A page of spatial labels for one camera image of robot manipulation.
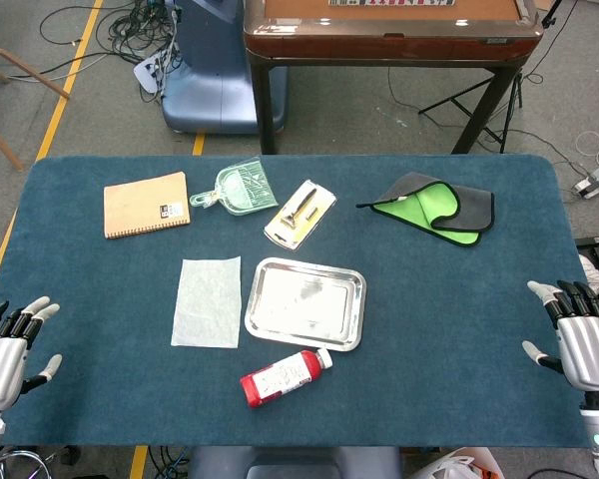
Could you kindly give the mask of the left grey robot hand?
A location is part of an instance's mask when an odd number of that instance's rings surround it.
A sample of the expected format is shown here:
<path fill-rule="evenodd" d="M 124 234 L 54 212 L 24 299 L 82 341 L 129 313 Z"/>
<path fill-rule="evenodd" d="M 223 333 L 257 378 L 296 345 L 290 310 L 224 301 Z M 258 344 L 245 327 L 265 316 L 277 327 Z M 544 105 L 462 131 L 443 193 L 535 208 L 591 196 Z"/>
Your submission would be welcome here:
<path fill-rule="evenodd" d="M 11 408 L 21 395 L 50 382 L 63 361 L 55 354 L 41 372 L 25 376 L 33 343 L 43 325 L 59 311 L 59 304 L 41 296 L 24 307 L 12 311 L 8 307 L 7 300 L 0 303 L 0 412 Z"/>

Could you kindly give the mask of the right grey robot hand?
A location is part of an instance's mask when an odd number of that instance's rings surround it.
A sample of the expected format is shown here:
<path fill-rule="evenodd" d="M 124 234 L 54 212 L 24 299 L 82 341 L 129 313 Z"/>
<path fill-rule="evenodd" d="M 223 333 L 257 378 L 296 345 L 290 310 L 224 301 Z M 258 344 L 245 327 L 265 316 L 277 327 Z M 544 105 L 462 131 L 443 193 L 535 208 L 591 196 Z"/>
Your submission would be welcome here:
<path fill-rule="evenodd" d="M 522 348 L 536 364 L 563 375 L 574 388 L 599 392 L 599 298 L 586 284 L 559 280 L 556 285 L 534 280 L 527 287 L 541 301 L 552 323 L 558 356 L 528 340 Z"/>

